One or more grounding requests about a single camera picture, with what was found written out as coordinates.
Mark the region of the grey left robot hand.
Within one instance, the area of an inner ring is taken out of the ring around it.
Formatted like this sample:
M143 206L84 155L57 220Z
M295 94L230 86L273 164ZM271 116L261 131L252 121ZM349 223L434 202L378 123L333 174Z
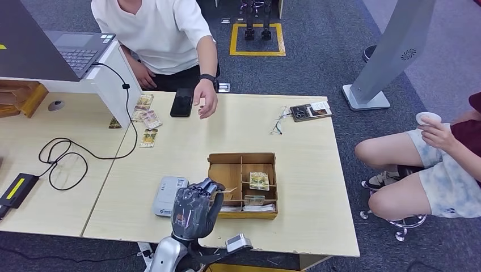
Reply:
M180 188L171 214L172 236L186 241L207 237L221 210L225 186L211 178Z

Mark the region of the person's left hand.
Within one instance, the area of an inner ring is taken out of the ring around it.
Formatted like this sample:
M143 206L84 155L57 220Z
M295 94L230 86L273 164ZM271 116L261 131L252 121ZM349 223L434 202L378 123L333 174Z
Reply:
M214 84L208 79L201 79L193 93L193 105L199 106L200 119L210 117L217 109L218 99Z
M459 144L452 134L450 126L445 126L428 116L421 117L421 124L418 128L421 130L422 139L432 147L450 152Z

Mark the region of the person's right hand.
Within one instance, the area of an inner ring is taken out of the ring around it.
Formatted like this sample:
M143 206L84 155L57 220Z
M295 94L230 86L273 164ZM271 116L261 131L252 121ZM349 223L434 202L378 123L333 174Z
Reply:
M143 90L154 90L157 88L153 80L155 75L143 64L134 69L134 74Z

